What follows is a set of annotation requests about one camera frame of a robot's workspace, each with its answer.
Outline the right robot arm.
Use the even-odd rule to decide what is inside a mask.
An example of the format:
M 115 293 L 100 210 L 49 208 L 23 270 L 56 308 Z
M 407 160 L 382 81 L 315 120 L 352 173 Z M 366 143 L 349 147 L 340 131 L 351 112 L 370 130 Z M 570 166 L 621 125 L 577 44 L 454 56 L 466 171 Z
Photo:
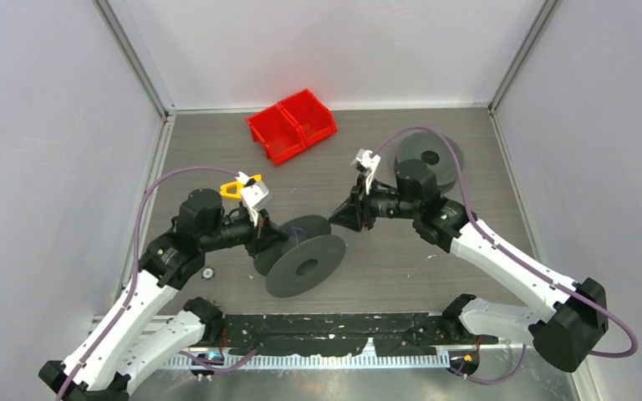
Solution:
M 358 178 L 330 222 L 361 232 L 379 217 L 411 221 L 422 240 L 478 267 L 523 303 L 460 295 L 444 311 L 451 341 L 489 335 L 524 343 L 553 367 L 575 372 L 609 329 L 602 284 L 564 276 L 503 240 L 462 203 L 442 195 L 434 173 L 420 160 L 397 165 L 395 186 L 375 179 L 376 162 L 352 162 Z

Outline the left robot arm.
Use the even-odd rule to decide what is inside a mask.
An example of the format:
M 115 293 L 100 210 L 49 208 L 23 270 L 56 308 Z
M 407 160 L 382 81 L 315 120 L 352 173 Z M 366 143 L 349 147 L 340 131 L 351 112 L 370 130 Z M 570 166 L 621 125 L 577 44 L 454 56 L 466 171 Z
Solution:
M 222 312 L 196 297 L 144 341 L 152 318 L 206 265 L 213 251 L 244 246 L 257 256 L 288 239 L 263 206 L 271 200 L 261 182 L 241 189 L 238 208 L 226 213 L 215 190 L 192 191 L 171 228 L 146 247 L 114 306 L 65 360 L 47 361 L 38 376 L 58 400 L 127 400 L 163 363 L 195 343 L 216 344 Z

